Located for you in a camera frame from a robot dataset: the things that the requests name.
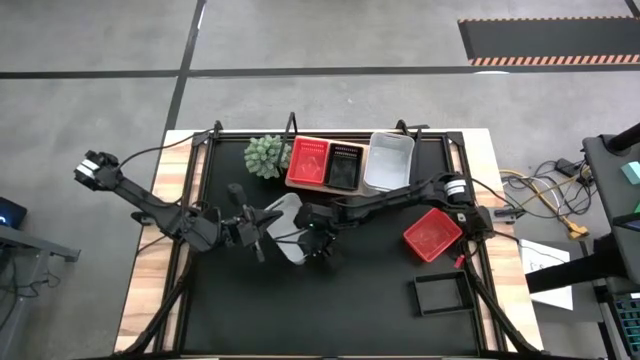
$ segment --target gray floor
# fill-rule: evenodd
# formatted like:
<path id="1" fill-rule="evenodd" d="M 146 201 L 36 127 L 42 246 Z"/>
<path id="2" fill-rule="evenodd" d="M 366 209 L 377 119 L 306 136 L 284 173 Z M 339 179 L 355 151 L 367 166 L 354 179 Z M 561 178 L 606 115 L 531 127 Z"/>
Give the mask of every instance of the gray floor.
<path id="1" fill-rule="evenodd" d="M 176 69 L 195 0 L 0 0 L 0 72 Z M 211 0 L 192 68 L 465 65 L 456 20 L 630 15 L 623 0 Z M 25 230 L 82 248 L 52 262 L 63 278 L 43 291 L 21 344 L 26 359 L 110 353 L 140 229 L 131 207 L 91 193 L 72 170 L 88 149 L 126 156 L 159 144 L 174 79 L 0 80 L 0 196 L 30 209 Z M 585 136 L 637 121 L 640 73 L 191 79 L 178 129 L 486 127 L 501 168 L 531 172 L 579 160 Z M 149 185 L 157 154 L 128 165 Z M 599 199 L 577 220 L 608 231 Z M 540 214 L 545 209 L 532 204 Z M 550 220 L 522 218 L 517 234 L 565 240 Z M 604 356 L 593 323 L 540 318 L 545 347 Z"/>

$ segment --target black floor mat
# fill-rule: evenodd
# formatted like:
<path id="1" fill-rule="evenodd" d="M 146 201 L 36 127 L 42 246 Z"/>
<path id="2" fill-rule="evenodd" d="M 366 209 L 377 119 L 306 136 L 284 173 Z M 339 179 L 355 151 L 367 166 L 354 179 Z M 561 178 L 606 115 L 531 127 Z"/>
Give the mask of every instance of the black floor mat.
<path id="1" fill-rule="evenodd" d="M 634 17 L 464 19 L 458 22 L 472 65 L 622 64 L 640 60 Z"/>

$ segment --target white basket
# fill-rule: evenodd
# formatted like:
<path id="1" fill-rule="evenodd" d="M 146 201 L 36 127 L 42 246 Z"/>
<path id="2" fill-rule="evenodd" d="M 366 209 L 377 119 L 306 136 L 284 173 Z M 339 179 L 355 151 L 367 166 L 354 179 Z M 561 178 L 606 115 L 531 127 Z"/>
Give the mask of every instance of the white basket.
<path id="1" fill-rule="evenodd" d="M 408 186 L 414 145 L 409 136 L 373 133 L 369 142 L 364 184 L 379 191 Z"/>

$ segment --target red plastic tray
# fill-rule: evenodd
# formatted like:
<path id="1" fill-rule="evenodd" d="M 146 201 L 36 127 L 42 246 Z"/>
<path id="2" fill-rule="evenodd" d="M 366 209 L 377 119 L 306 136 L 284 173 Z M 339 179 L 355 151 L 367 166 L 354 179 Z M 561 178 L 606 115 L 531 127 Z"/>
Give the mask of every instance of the red plastic tray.
<path id="1" fill-rule="evenodd" d="M 403 235 L 422 260 L 432 262 L 462 235 L 462 229 L 447 214 L 431 209 Z"/>
<path id="2" fill-rule="evenodd" d="M 287 177 L 296 183 L 322 186 L 328 157 L 328 141 L 297 136 Z"/>

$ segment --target white container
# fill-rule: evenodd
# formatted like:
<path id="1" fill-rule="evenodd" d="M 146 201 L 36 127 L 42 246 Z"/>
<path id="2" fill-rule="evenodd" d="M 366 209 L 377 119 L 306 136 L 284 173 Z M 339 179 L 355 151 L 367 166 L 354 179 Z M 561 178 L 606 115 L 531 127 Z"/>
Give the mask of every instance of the white container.
<path id="1" fill-rule="evenodd" d="M 409 185 L 415 141 L 409 136 L 376 132 L 371 135 L 364 184 L 379 191 Z"/>
<path id="2" fill-rule="evenodd" d="M 296 265 L 302 265 L 305 262 L 304 252 L 302 248 L 300 248 L 300 245 L 295 244 L 295 242 L 297 242 L 300 236 L 306 233 L 306 231 L 300 231 L 300 229 L 293 224 L 293 219 L 295 219 L 301 206 L 302 201 L 300 201 L 300 197 L 297 194 L 287 193 L 265 209 L 282 211 L 282 216 L 274 221 L 273 224 L 269 225 L 267 232 L 272 238 L 291 234 L 290 236 L 282 238 L 282 240 L 291 243 L 279 242 L 277 244 L 287 259 Z"/>

